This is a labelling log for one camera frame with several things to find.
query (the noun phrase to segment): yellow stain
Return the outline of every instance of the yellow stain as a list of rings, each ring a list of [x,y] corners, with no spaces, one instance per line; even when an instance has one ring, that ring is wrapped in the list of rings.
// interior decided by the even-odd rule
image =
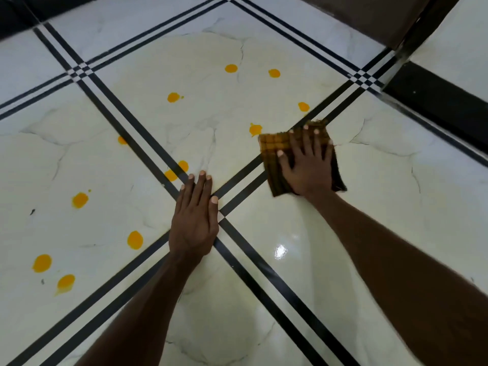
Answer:
[[[184,172],[188,172],[189,166],[187,162],[185,162],[184,160],[180,160],[178,162],[178,165]],[[164,172],[164,175],[171,182],[176,181],[176,179],[178,178],[178,176],[176,176],[176,173],[174,173],[172,170]]]
[[[308,112],[310,110],[310,105],[303,101],[298,103],[298,107],[302,112]]]
[[[73,207],[77,209],[82,208],[86,202],[88,202],[88,195],[85,193],[77,193],[76,196],[73,197]]]
[[[259,124],[251,123],[251,127],[249,127],[249,133],[252,135],[251,137],[254,137],[255,135],[260,135],[262,130],[263,126],[260,126]]]
[[[279,76],[281,76],[281,73],[278,69],[270,69],[268,73],[271,78],[278,78]]]
[[[237,66],[235,64],[229,64],[225,66],[225,71],[227,73],[236,73],[237,72]]]
[[[56,295],[66,293],[73,289],[74,283],[75,275],[69,274],[61,277],[58,281],[58,291],[56,292]]]
[[[176,92],[172,92],[168,95],[169,102],[176,102],[180,99],[180,95]]]
[[[132,231],[127,238],[127,245],[137,250],[141,248],[143,241],[143,236],[138,231]]]
[[[32,265],[32,269],[34,270],[34,272],[47,271],[51,267],[52,262],[53,260],[49,254],[41,254],[34,261],[34,264]]]

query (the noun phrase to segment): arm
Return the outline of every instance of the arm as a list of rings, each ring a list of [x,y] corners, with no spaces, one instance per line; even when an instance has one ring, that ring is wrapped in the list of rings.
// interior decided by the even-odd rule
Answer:
[[[410,245],[331,191],[332,142],[303,132],[304,153],[291,136],[295,167],[278,156],[293,190],[339,237],[376,303],[426,366],[486,363],[488,297],[460,275]]]
[[[125,306],[77,366],[141,365],[160,362],[169,321],[186,280],[208,254],[219,231],[212,178],[190,175],[176,201],[169,253],[150,282]]]

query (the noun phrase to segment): glossy floor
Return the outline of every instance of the glossy floor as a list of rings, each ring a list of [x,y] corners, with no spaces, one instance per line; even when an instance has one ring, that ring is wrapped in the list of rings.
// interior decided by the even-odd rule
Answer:
[[[221,232],[162,364],[417,364],[256,137],[326,116],[342,197],[487,291],[488,172],[380,100],[391,57],[300,0],[98,0],[1,42],[0,361],[74,364],[205,169]]]

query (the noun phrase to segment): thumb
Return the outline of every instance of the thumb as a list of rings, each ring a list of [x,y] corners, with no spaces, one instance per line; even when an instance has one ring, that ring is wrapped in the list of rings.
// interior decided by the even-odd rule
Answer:
[[[217,214],[219,212],[219,198],[215,195],[210,198],[208,202],[208,224],[210,233],[217,236],[219,233],[219,223],[217,222]]]
[[[283,150],[278,150],[276,154],[278,156],[278,161],[280,162],[281,170],[283,171],[283,176],[288,181],[291,175],[291,168],[290,163],[288,162],[288,157]]]

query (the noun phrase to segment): left hand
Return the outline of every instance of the left hand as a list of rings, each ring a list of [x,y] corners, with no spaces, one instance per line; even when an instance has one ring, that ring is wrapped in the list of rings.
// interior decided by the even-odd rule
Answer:
[[[200,172],[196,185],[194,178],[192,174],[188,176],[176,200],[169,232],[169,251],[196,265],[204,255],[210,253],[219,232],[219,207],[218,198],[210,198],[211,176],[206,176],[204,171]]]

